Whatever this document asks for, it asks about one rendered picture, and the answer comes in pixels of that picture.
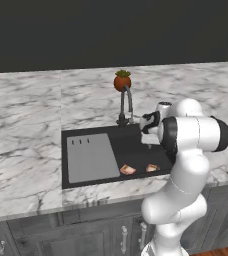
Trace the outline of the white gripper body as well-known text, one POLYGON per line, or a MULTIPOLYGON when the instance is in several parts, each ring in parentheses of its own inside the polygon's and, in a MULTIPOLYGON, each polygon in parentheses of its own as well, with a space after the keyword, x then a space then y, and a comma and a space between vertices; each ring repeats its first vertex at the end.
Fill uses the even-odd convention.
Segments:
POLYGON ((141 134, 141 143, 147 145, 159 145, 159 139, 156 134, 141 134))

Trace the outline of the dark grey sink tap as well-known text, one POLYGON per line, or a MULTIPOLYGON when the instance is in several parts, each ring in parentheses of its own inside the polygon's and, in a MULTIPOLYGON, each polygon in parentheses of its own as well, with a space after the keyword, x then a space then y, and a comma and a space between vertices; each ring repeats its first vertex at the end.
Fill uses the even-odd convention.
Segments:
POLYGON ((116 121, 119 127, 125 127, 128 124, 133 124, 133 103, 132 103, 132 94, 128 85, 124 85, 121 91, 121 108, 118 120, 116 121), (125 96, 128 97, 128 112, 130 113, 130 117, 126 118, 124 114, 124 103, 125 96))

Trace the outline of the grey sink drainboard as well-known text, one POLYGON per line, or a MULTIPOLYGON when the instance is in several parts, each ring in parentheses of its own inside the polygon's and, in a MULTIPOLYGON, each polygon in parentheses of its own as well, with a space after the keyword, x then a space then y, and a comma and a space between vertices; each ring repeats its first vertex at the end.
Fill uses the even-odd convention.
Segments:
POLYGON ((68 178, 81 183, 119 177, 119 168, 106 133, 67 138, 68 178))

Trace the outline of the black kitchen sink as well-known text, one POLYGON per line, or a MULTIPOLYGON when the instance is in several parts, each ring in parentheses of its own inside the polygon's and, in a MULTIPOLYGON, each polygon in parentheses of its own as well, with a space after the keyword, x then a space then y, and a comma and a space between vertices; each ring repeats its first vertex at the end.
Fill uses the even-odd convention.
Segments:
POLYGON ((141 143, 141 133, 138 124, 128 125, 125 128, 107 126, 66 130, 61 132, 61 143, 63 189, 170 174, 175 162, 175 157, 168 155, 161 145, 153 145, 151 148, 148 148, 147 145, 141 143), (102 133, 106 133, 109 137, 119 172, 124 164, 135 168, 136 172, 132 175, 125 175, 120 172, 119 177, 81 183, 70 183, 68 178, 67 138, 102 133), (146 172, 148 164, 158 165, 160 170, 146 172))

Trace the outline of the orange potted plant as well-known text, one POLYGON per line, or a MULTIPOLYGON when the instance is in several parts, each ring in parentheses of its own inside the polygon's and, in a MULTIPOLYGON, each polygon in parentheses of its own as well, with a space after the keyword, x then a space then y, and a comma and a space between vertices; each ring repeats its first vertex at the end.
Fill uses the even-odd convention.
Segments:
POLYGON ((119 70, 115 73, 116 77, 114 78, 114 88, 121 92, 124 86, 131 87, 131 73, 126 70, 119 70))

